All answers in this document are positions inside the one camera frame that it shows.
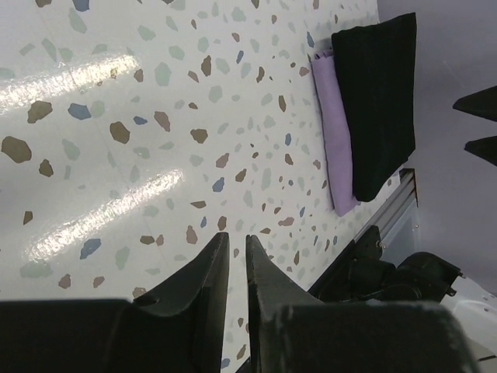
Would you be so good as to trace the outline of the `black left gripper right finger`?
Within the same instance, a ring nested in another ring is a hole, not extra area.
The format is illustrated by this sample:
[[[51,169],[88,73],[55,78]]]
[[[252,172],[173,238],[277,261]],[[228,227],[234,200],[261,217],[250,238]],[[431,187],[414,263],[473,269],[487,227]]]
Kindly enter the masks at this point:
[[[459,322],[432,302],[324,303],[245,239],[254,372],[478,372]]]

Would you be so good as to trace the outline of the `black t shirt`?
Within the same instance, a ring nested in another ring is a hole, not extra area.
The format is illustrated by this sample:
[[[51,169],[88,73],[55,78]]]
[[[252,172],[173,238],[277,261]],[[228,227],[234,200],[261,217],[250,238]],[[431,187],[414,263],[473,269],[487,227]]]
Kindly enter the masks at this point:
[[[415,151],[417,21],[407,13],[331,36],[350,133],[353,192],[369,202]]]

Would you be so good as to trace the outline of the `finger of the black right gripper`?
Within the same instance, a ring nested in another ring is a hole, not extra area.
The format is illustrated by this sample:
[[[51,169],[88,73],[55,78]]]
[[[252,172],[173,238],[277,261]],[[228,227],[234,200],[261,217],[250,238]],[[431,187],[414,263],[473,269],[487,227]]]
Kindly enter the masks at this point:
[[[497,166],[497,136],[469,141],[464,150]]]
[[[497,121],[497,86],[461,97],[454,103],[453,108],[476,117]]]

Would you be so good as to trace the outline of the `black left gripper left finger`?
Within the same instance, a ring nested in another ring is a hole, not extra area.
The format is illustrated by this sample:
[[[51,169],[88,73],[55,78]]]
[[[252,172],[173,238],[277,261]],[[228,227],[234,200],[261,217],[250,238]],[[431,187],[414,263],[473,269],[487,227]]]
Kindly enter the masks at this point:
[[[69,299],[1,304],[3,372],[218,372],[229,238],[133,301]]]

